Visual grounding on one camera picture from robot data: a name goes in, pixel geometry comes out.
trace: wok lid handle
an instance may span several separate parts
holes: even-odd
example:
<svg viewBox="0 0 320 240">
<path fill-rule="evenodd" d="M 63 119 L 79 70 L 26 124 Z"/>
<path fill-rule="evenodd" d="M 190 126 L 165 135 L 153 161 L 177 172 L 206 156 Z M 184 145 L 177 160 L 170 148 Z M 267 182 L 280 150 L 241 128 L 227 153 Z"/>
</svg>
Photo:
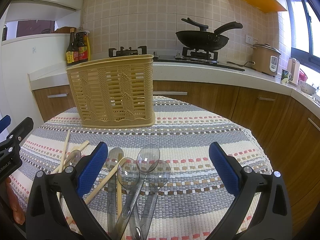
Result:
<svg viewBox="0 0 320 240">
<path fill-rule="evenodd" d="M 230 22 L 230 23 L 226 23 L 226 24 L 220 26 L 213 33 L 216 34 L 216 35 L 220 35 L 221 33 L 225 32 L 225 31 L 228 31 L 228 30 L 242 29 L 242 28 L 243 28 L 243 25 L 241 23 Z"/>
<path fill-rule="evenodd" d="M 191 25 L 193 25 L 193 26 L 199 27 L 199 29 L 200 29 L 201 31 L 203 31 L 203 32 L 206 32 L 207 29 L 209 28 L 208 25 L 203 25 L 203 24 L 201 24 L 201 23 L 197 23 L 197 22 L 191 20 L 189 17 L 188 17 L 188 19 L 181 19 L 181 20 L 184 21 L 184 22 L 186 22 L 186 23 L 189 23 L 189 24 L 191 24 Z"/>
</svg>

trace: rice cooker lid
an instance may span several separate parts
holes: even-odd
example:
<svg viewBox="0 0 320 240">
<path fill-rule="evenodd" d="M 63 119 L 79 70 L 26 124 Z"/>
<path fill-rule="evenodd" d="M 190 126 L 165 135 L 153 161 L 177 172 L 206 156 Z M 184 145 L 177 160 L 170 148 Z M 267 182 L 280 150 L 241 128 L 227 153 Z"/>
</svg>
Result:
<svg viewBox="0 0 320 240">
<path fill-rule="evenodd" d="M 273 50 L 273 51 L 275 51 L 275 52 L 277 52 L 277 53 L 279 53 L 281 55 L 279 50 L 277 50 L 276 48 L 271 47 L 270 44 L 267 44 L 267 43 L 265 43 L 265 44 L 254 44 L 253 46 L 254 47 L 264 47 L 264 48 L 267 48 L 267 49 L 271 49 L 271 50 Z"/>
</svg>

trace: soy sauce bottle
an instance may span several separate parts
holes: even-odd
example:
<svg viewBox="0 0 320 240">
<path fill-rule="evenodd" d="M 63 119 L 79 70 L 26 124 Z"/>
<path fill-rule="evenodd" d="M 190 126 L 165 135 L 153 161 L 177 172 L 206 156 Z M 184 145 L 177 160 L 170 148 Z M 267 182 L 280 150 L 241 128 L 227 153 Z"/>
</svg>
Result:
<svg viewBox="0 0 320 240">
<path fill-rule="evenodd" d="M 66 51 L 67 56 L 67 66 L 72 66 L 79 63 L 79 48 L 75 42 L 75 29 L 70 29 L 70 41 L 69 46 Z"/>
<path fill-rule="evenodd" d="M 76 42 L 79 48 L 79 63 L 88 61 L 87 38 L 87 33 L 83 30 L 83 27 L 79 27 L 79 31 L 76 34 Z"/>
</svg>

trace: bottle label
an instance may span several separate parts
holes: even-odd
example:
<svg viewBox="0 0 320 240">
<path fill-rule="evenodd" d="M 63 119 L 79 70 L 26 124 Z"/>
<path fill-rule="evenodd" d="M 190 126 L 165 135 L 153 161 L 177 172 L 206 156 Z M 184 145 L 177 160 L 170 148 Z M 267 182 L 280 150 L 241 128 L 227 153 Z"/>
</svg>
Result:
<svg viewBox="0 0 320 240">
<path fill-rule="evenodd" d="M 88 59 L 88 47 L 79 47 L 79 60 Z"/>
<path fill-rule="evenodd" d="M 73 52 L 73 61 L 79 61 L 79 52 L 78 51 Z"/>
<path fill-rule="evenodd" d="M 70 64 L 74 62 L 74 57 L 73 57 L 73 51 L 68 51 L 67 52 L 67 63 Z"/>
<path fill-rule="evenodd" d="M 86 33 L 83 35 L 83 43 L 85 46 L 87 46 L 87 34 Z"/>
</svg>

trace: bowl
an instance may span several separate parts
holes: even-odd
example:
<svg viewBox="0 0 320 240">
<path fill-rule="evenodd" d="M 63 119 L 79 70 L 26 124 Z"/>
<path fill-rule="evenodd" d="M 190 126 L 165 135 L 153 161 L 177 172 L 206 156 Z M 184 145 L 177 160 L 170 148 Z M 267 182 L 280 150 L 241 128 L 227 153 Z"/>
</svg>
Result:
<svg viewBox="0 0 320 240">
<path fill-rule="evenodd" d="M 305 83 L 302 80 L 299 80 L 299 84 L 300 84 L 300 88 L 302 92 L 305 92 L 306 94 L 312 96 L 315 92 L 316 92 L 316 88 L 314 88 L 313 86 Z"/>
</svg>

